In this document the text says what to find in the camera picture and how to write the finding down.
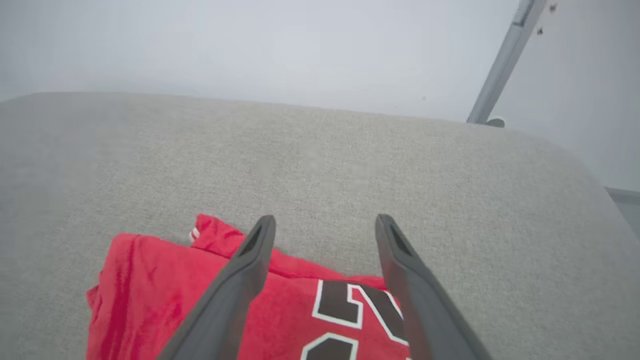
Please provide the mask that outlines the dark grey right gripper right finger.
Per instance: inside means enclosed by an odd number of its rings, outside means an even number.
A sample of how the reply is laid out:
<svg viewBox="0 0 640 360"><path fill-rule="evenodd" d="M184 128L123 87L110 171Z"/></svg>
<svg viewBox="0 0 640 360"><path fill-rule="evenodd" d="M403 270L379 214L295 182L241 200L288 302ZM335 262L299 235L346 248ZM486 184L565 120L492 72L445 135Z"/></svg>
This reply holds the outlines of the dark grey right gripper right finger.
<svg viewBox="0 0 640 360"><path fill-rule="evenodd" d="M398 300L414 360L491 360L492 356L388 214L375 219L382 278Z"/></svg>

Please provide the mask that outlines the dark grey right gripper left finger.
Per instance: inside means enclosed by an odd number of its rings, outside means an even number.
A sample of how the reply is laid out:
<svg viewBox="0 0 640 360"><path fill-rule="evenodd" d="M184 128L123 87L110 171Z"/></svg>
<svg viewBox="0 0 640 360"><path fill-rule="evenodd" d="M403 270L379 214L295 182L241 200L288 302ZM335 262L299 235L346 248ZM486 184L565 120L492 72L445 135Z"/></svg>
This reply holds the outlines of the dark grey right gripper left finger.
<svg viewBox="0 0 640 360"><path fill-rule="evenodd" d="M159 360L235 360L250 303L262 292L276 221L261 216L162 349Z"/></svg>

